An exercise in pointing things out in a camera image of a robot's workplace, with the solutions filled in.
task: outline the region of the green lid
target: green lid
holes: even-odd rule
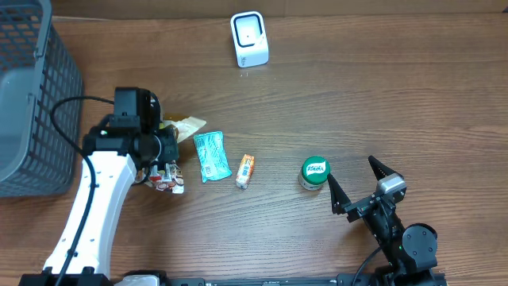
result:
[[[328,174],[330,174],[330,164],[323,157],[312,156],[303,163],[302,177],[310,184],[323,184]]]

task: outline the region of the wood grain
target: wood grain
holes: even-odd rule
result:
[[[508,280],[508,17],[497,14],[293,17],[266,21],[269,64],[235,66],[229,20],[58,23],[88,95],[154,91],[164,109],[222,130],[229,165],[256,156],[247,191],[201,182],[180,145],[184,195],[134,187],[114,239],[112,274],[164,269],[206,279],[334,276],[375,248],[362,222],[303,191],[311,155],[329,159],[352,200],[375,188],[367,156],[405,175],[405,225],[439,234],[450,285]],[[82,130],[110,111],[85,104]],[[40,271],[71,208],[68,194],[0,200],[0,284]],[[377,257],[368,267],[386,263]]]
[[[370,14],[501,13],[506,0],[53,0],[55,15],[105,19],[231,17],[256,10],[265,17]]]

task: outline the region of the barcode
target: barcode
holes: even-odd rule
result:
[[[248,174],[248,170],[250,169],[250,166],[249,165],[245,165],[244,167],[244,172],[241,174],[242,176],[246,176]]]
[[[205,166],[206,176],[212,176],[212,168],[210,166]]]

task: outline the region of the jar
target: jar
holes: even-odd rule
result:
[[[317,191],[323,187],[330,174],[330,164],[320,156],[312,156],[305,160],[298,174],[298,182],[309,191]]]

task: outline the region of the blue-gray basket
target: blue-gray basket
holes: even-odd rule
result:
[[[83,94],[74,60],[51,24],[49,0],[0,0],[0,197],[66,192],[75,151],[49,113]],[[81,101],[56,112],[62,130],[79,136]]]

